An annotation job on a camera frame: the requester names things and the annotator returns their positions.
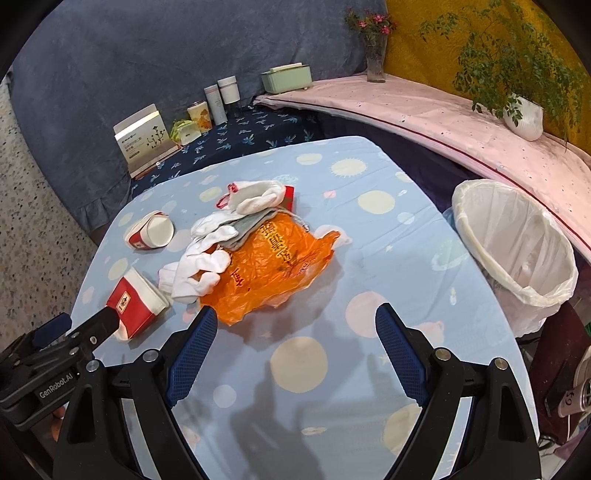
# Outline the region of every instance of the polka dot tablecloth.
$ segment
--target polka dot tablecloth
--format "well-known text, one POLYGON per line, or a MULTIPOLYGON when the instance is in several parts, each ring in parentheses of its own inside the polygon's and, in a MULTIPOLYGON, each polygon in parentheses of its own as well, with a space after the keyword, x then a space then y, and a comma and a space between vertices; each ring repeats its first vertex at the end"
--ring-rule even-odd
MULTIPOLYGON (((236 180, 295 187, 295 211, 317 236, 341 232, 335 256, 310 288, 277 309, 220 324, 189 396, 173 409, 212 480, 382 480, 420 412, 404 395, 377 338, 376 308, 390 302, 407 326, 460 359, 512 365, 535 420, 531 387, 511 330, 478 266, 427 196, 376 145, 360 137, 277 148, 167 181, 127 205, 109 228, 78 295, 77 326, 105 305, 134 266, 153 283, 180 258, 189 229, 236 180), (176 232, 159 251, 134 252, 124 235, 152 210, 176 232)), ((174 303, 128 343, 96 350, 106 365, 133 361, 195 317, 174 303)), ((469 411, 462 400, 437 475, 450 472, 469 411)), ((158 478, 133 403, 125 403, 144 475, 158 478)))

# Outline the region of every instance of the orange plastic bag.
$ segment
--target orange plastic bag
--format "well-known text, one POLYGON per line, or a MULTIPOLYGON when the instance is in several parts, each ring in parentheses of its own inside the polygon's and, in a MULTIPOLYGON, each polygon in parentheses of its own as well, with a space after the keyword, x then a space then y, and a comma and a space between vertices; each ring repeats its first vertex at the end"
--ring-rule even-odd
POLYGON ((263 223, 232 260, 201 305, 210 305, 217 318, 233 325, 262 305, 279 306, 308 287, 333 256, 338 232, 314 238, 287 213, 263 223))

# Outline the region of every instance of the trash can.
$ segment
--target trash can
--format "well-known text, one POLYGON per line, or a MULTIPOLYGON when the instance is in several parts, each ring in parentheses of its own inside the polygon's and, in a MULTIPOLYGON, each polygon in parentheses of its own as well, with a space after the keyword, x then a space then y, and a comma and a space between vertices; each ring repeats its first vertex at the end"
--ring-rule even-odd
POLYGON ((573 247, 550 212, 493 180, 459 184, 452 208, 515 337, 539 330, 573 295, 578 278, 573 247))

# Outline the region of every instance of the pink mattress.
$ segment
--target pink mattress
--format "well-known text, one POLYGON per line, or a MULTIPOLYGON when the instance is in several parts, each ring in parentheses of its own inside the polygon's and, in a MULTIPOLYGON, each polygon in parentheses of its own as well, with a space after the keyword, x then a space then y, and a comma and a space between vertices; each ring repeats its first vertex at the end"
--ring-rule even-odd
POLYGON ((391 131, 465 166, 484 178, 517 186, 558 220, 574 247, 591 262, 591 157, 544 134, 528 142, 472 103, 394 76, 314 82, 308 90, 265 95, 268 106, 310 109, 391 131))

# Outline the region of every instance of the white box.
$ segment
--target white box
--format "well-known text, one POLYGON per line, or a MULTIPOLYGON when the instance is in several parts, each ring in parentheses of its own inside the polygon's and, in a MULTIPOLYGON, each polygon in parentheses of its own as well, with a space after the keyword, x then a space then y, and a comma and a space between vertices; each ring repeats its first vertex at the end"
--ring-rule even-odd
POLYGON ((170 140, 155 104, 127 117, 115 125, 113 130, 132 177, 180 148, 170 140))

